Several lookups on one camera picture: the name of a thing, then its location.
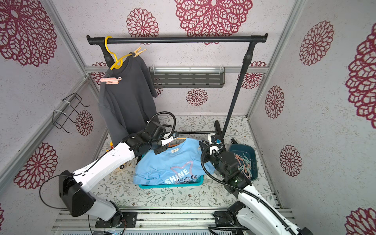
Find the light blue garment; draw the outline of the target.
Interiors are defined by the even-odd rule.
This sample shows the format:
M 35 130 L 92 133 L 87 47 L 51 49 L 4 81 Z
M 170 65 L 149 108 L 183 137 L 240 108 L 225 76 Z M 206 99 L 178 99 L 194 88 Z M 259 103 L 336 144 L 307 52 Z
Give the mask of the light blue garment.
M 206 175 L 200 157 L 199 141 L 191 138 L 160 154 L 152 150 L 137 163 L 133 183 L 155 186 L 194 182 Z

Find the dark grey t-shirt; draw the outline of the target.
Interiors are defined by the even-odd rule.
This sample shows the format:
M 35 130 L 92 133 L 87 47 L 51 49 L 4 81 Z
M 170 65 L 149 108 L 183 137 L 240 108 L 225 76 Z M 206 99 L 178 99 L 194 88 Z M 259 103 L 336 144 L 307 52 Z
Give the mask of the dark grey t-shirt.
M 99 111 L 113 145 L 130 134 L 144 130 L 156 111 L 158 96 L 148 66 L 138 56 L 128 57 L 120 69 L 108 69 L 106 78 L 121 78 L 118 84 L 101 83 Z

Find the pink clothespin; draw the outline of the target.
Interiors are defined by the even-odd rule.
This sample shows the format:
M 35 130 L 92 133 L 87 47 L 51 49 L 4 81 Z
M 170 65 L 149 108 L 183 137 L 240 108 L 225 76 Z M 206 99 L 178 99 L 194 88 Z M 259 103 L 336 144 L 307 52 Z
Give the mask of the pink clothespin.
M 99 81 L 101 83 L 110 84 L 110 85 L 117 85 L 122 80 L 121 77 L 107 77 L 101 78 Z

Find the yellow plastic hanger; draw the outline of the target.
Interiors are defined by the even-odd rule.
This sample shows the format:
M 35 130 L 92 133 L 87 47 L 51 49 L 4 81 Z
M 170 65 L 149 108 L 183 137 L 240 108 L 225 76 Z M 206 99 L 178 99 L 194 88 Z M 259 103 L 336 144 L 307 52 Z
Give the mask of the yellow plastic hanger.
M 114 62 L 111 64 L 110 70 L 120 69 L 121 66 L 123 65 L 124 60 L 127 57 L 133 56 L 133 53 L 129 53 L 127 55 L 124 55 L 123 57 L 118 58 L 117 55 L 114 52 L 110 51 L 109 48 L 108 48 L 108 40 L 110 38 L 112 38 L 112 36 L 107 36 L 104 40 L 104 45 L 105 45 L 106 51 L 110 54 L 111 58 L 114 59 Z

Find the beige clothespin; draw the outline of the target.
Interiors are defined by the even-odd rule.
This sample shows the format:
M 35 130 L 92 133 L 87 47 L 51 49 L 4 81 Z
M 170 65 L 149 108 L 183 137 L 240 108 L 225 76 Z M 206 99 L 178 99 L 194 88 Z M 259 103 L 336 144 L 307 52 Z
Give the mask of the beige clothespin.
M 134 51 L 134 58 L 138 57 L 139 55 L 141 55 L 141 54 L 144 53 L 145 51 L 147 51 L 147 49 L 142 49 L 141 47 L 137 48 L 137 49 Z

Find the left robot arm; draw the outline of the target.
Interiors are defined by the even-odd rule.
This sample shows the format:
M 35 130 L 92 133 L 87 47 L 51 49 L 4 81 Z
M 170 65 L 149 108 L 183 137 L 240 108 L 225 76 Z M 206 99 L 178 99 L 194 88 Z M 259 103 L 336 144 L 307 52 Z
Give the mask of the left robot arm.
M 114 202 L 97 197 L 91 190 L 122 164 L 152 150 L 157 154 L 165 151 L 167 144 L 177 136 L 174 130 L 167 133 L 165 126 L 150 121 L 144 130 L 128 135 L 95 162 L 73 173 L 62 172 L 59 175 L 59 196 L 71 216 L 92 215 L 107 221 L 112 227 L 118 226 L 123 219 L 121 210 Z

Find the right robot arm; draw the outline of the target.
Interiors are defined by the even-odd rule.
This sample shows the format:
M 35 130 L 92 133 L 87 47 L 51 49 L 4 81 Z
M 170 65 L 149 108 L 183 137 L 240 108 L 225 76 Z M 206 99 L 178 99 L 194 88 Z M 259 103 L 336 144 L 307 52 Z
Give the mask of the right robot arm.
M 218 231 L 249 230 L 255 235 L 310 235 L 275 209 L 238 169 L 233 152 L 224 151 L 221 142 L 199 142 L 200 163 L 206 175 L 224 186 L 237 201 L 231 205 L 215 226 L 208 227 L 213 235 Z

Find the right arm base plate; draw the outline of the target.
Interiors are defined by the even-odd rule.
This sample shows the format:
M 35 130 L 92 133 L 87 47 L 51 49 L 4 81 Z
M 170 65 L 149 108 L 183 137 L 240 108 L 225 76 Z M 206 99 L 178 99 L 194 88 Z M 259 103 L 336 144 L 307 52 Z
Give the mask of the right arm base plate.
M 238 227 L 240 223 L 236 216 L 228 211 L 215 211 L 213 213 L 215 225 L 217 227 Z

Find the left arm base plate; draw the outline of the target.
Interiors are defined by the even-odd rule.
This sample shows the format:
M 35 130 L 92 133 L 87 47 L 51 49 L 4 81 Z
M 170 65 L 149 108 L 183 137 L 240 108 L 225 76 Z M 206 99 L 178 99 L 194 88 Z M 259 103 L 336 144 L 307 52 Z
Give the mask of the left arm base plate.
M 138 213 L 136 211 L 123 211 L 116 213 L 110 220 L 97 219 L 95 228 L 134 228 Z

